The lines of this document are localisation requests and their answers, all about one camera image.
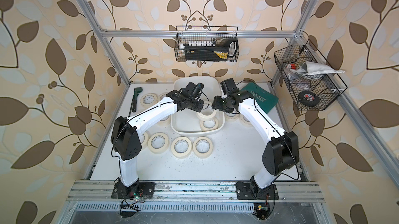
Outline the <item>cream masking tape roll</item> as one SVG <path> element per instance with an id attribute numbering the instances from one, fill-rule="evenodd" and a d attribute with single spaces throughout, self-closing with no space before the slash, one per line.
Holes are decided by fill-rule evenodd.
<path id="1" fill-rule="evenodd" d="M 236 121 L 240 117 L 239 113 L 226 113 L 225 112 L 224 115 L 225 115 L 225 120 L 230 121 L 230 122 Z"/>
<path id="2" fill-rule="evenodd" d="M 160 125 L 160 126 L 167 126 L 167 125 L 170 125 L 170 123 L 171 123 L 171 117 L 168 116 L 168 117 L 165 117 L 165 118 L 161 119 L 161 120 L 158 122 L 158 125 Z"/>
<path id="3" fill-rule="evenodd" d="M 162 93 L 161 95 L 159 95 L 158 101 L 161 101 L 163 98 L 165 98 L 167 94 L 168 93 Z"/>
<path id="4" fill-rule="evenodd" d="M 149 107 L 157 104 L 158 96 L 153 93 L 148 93 L 142 96 L 140 103 L 145 108 L 148 109 Z"/>
<path id="5" fill-rule="evenodd" d="M 198 158 L 210 157 L 213 148 L 213 142 L 207 137 L 198 137 L 193 144 L 193 152 Z"/>
<path id="6" fill-rule="evenodd" d="M 219 127 L 219 121 L 217 118 L 211 120 L 200 120 L 200 128 L 202 131 L 211 131 Z"/>
<path id="7" fill-rule="evenodd" d="M 148 146 L 148 139 L 149 139 L 149 134 L 147 131 L 145 131 L 143 134 L 139 136 L 140 143 L 142 146 L 142 149 L 145 149 Z"/>
<path id="8" fill-rule="evenodd" d="M 186 158 L 192 152 L 192 142 L 189 138 L 180 136 L 173 140 L 171 152 L 176 158 Z"/>
<path id="9" fill-rule="evenodd" d="M 252 127 L 252 123 L 244 115 L 240 114 L 239 119 L 244 126 Z"/>
<path id="10" fill-rule="evenodd" d="M 157 132 L 148 139 L 148 148 L 154 154 L 162 154 L 169 148 L 169 137 L 163 132 Z"/>
<path id="11" fill-rule="evenodd" d="M 203 109 L 201 112 L 197 112 L 196 116 L 201 120 L 201 121 L 211 121 L 212 119 L 215 118 L 217 114 L 217 110 L 213 109 L 211 105 L 208 103 L 204 104 L 205 109 Z"/>

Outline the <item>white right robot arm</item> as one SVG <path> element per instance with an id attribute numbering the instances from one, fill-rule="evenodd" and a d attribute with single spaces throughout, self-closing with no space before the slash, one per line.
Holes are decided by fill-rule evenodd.
<path id="1" fill-rule="evenodd" d="M 245 117 L 265 142 L 262 167 L 251 179 L 251 189 L 261 191 L 270 187 L 281 174 L 297 166 L 298 136 L 278 126 L 247 91 L 214 97 L 212 108 Z"/>

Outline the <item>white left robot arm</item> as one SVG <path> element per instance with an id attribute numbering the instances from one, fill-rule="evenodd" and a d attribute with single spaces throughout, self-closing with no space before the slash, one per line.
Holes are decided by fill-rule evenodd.
<path id="1" fill-rule="evenodd" d="M 189 109 L 201 112 L 204 105 L 201 95 L 201 89 L 195 89 L 193 92 L 184 88 L 179 91 L 173 90 L 147 110 L 129 118 L 121 116 L 115 120 L 111 136 L 111 152 L 116 153 L 120 180 L 125 187 L 130 187 L 139 180 L 136 157 L 142 150 L 140 137 L 144 132 L 179 111 Z"/>

